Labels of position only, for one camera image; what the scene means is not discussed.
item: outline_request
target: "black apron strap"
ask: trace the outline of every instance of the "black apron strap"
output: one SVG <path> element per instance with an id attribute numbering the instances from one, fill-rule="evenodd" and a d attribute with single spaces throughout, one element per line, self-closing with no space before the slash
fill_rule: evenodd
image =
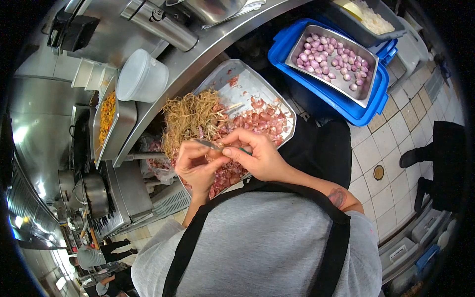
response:
<path id="1" fill-rule="evenodd" d="M 252 184 L 245 185 L 243 188 L 219 195 L 198 209 L 195 217 L 185 230 L 175 250 L 175 257 L 171 262 L 170 269 L 165 279 L 162 294 L 163 297 L 171 297 L 175 295 L 181 277 L 183 276 L 185 269 L 190 262 L 191 256 L 193 255 L 193 251 L 195 250 L 196 243 L 200 237 L 208 213 L 220 203 L 242 193 L 258 189 L 264 184 L 265 183 L 263 182 L 253 182 Z M 290 189 L 291 192 L 296 192 L 303 197 L 314 201 L 332 219 L 333 223 L 330 229 L 325 252 L 323 254 L 322 264 L 316 273 L 314 285 L 309 293 L 310 296 L 331 297 L 336 289 L 338 280 L 340 279 L 340 274 L 346 258 L 346 252 L 350 240 L 350 217 L 336 208 L 331 201 L 319 191 L 281 182 L 273 182 L 273 184 L 276 184 L 279 187 L 286 187 Z"/>

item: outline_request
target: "stainless steel tray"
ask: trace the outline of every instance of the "stainless steel tray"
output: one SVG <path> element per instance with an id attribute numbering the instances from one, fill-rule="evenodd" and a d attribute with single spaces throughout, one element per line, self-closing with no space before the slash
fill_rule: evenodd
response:
<path id="1" fill-rule="evenodd" d="M 230 87 L 228 81 L 237 75 L 239 75 L 237 85 L 234 87 Z M 278 146 L 278 148 L 280 148 L 294 136 L 295 122 L 297 120 L 297 115 L 295 111 L 260 74 L 258 74 L 254 69 L 246 65 L 241 60 L 231 59 L 221 63 L 201 83 L 201 85 L 199 85 L 193 91 L 193 93 L 197 95 L 201 91 L 209 89 L 211 87 L 219 91 L 218 95 L 221 99 L 221 103 L 224 104 L 224 106 L 231 106 L 237 103 L 242 103 L 241 106 L 233 108 L 232 110 L 226 112 L 230 118 L 233 118 L 234 115 L 240 114 L 243 111 L 253 109 L 250 100 L 252 96 L 254 96 L 256 99 L 262 98 L 266 103 L 271 104 L 275 104 L 274 100 L 276 98 L 279 98 L 282 102 L 282 112 L 290 112 L 290 114 L 287 114 L 287 116 L 292 115 L 292 117 L 287 118 L 287 126 L 290 126 L 292 128 L 288 132 L 282 133 L 284 141 L 282 142 L 282 144 L 280 144 L 280 146 Z M 241 178 L 241 181 L 251 176 L 252 175 L 248 173 L 247 175 Z M 227 189 L 229 189 L 229 187 L 221 191 L 221 193 L 225 192 Z"/>
<path id="2" fill-rule="evenodd" d="M 99 144 L 100 133 L 100 121 L 101 121 L 101 107 L 104 100 L 109 96 L 111 92 L 115 90 L 117 84 L 117 76 L 113 77 L 104 95 L 99 100 L 99 105 L 94 115 L 93 124 L 93 149 L 94 149 L 94 162 L 96 169 L 99 168 L 99 163 L 105 160 L 112 160 L 119 154 L 122 145 L 129 136 L 135 122 L 137 121 L 137 107 L 135 101 L 120 101 L 115 98 L 115 115 L 112 120 L 112 126 L 104 141 L 104 145 L 101 148 Z"/>
<path id="3" fill-rule="evenodd" d="M 350 48 L 352 51 L 355 52 L 356 55 L 361 56 L 363 59 L 368 61 L 368 69 L 373 73 L 371 76 L 371 80 L 365 80 L 363 85 L 358 86 L 358 89 L 356 91 L 351 91 L 350 90 L 350 84 L 353 84 L 355 82 L 355 77 L 354 74 L 355 72 L 349 71 L 348 73 L 351 75 L 351 80 L 346 81 L 343 79 L 343 75 L 340 74 L 339 70 L 335 70 L 333 66 L 331 66 L 331 61 L 332 59 L 330 56 L 328 56 L 328 67 L 330 68 L 330 72 L 333 72 L 336 75 L 336 79 L 332 79 L 332 82 L 329 83 L 326 80 L 319 78 L 315 74 L 309 73 L 305 71 L 302 68 L 297 67 L 297 59 L 298 55 L 304 50 L 304 43 L 305 39 L 307 37 L 310 37 L 311 34 L 317 34 L 318 36 L 324 36 L 325 38 L 335 38 L 338 42 L 341 42 L 345 48 Z M 336 50 L 333 52 L 331 57 L 336 56 Z M 340 35 L 336 32 L 327 30 L 325 28 L 322 28 L 317 25 L 312 25 L 308 24 L 302 34 L 300 35 L 297 43 L 294 45 L 292 50 L 290 51 L 289 55 L 287 56 L 287 59 L 285 60 L 285 64 L 300 71 L 303 72 L 307 75 L 310 75 L 314 77 L 315 79 L 318 79 L 320 82 L 331 86 L 335 90 L 339 91 L 343 95 L 347 96 L 354 102 L 356 102 L 358 105 L 360 105 L 363 108 L 366 108 L 368 105 L 368 101 L 371 96 L 371 90 L 373 89 L 373 83 L 374 83 L 374 76 L 376 74 L 376 69 L 378 68 L 378 62 L 379 58 L 378 56 L 374 55 L 358 43 L 346 38 L 343 35 Z"/>

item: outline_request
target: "person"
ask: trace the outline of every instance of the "person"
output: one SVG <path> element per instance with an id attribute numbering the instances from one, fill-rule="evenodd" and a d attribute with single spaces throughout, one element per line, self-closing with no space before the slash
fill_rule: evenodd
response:
<path id="1" fill-rule="evenodd" d="M 97 294 L 105 297 L 127 297 L 125 291 L 132 284 L 131 268 L 128 267 L 98 282 L 95 286 Z"/>
<path id="2" fill-rule="evenodd" d="M 421 211 L 424 194 L 432 199 L 432 208 L 439 211 L 459 210 L 466 165 L 466 137 L 463 126 L 434 121 L 433 142 L 405 152 L 399 159 L 401 168 L 423 161 L 434 162 L 433 180 L 419 177 L 414 210 Z"/>
<path id="3" fill-rule="evenodd" d="M 100 247 L 100 251 L 102 252 L 103 256 L 101 256 L 98 250 L 94 249 L 90 245 L 83 245 L 77 250 L 76 257 L 69 257 L 69 262 L 71 265 L 79 266 L 84 270 L 92 270 L 93 266 L 99 266 L 109 262 L 118 261 L 132 254 L 137 254 L 138 252 L 136 249 L 130 249 L 122 253 L 112 253 L 115 249 L 129 244 L 130 241 L 125 239 L 103 245 Z"/>
<path id="4" fill-rule="evenodd" d="M 346 122 L 297 120 L 282 155 L 267 136 L 242 128 L 220 141 L 220 157 L 181 144 L 175 170 L 192 186 L 191 203 L 183 224 L 166 221 L 137 255 L 132 280 L 141 297 L 378 296 L 377 238 L 347 190 Z M 209 200 L 214 172 L 231 160 L 253 177 Z"/>

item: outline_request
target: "stainless steel counter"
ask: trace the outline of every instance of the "stainless steel counter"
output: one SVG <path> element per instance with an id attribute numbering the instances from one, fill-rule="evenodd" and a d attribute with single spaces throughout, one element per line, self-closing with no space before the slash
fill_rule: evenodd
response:
<path id="1" fill-rule="evenodd" d="M 276 16 L 310 1 L 312 0 L 267 0 L 260 10 L 246 13 L 218 26 L 206 30 L 199 27 L 192 28 L 192 31 L 199 37 L 199 41 L 193 49 L 183 53 L 174 48 L 169 54 L 159 59 L 168 66 L 170 71 L 165 92 L 154 103 L 137 102 L 137 123 L 119 155 L 113 160 L 114 167 L 119 167 L 122 164 L 145 128 L 163 107 L 166 99 L 175 96 L 193 78 L 194 74 L 250 31 Z"/>

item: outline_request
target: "floor drain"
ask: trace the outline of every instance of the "floor drain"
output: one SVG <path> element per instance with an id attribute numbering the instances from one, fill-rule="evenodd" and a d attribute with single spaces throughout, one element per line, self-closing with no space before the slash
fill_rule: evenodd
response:
<path id="1" fill-rule="evenodd" d="M 378 165 L 374 168 L 373 176 L 377 181 L 380 181 L 384 176 L 384 168 L 381 165 Z"/>

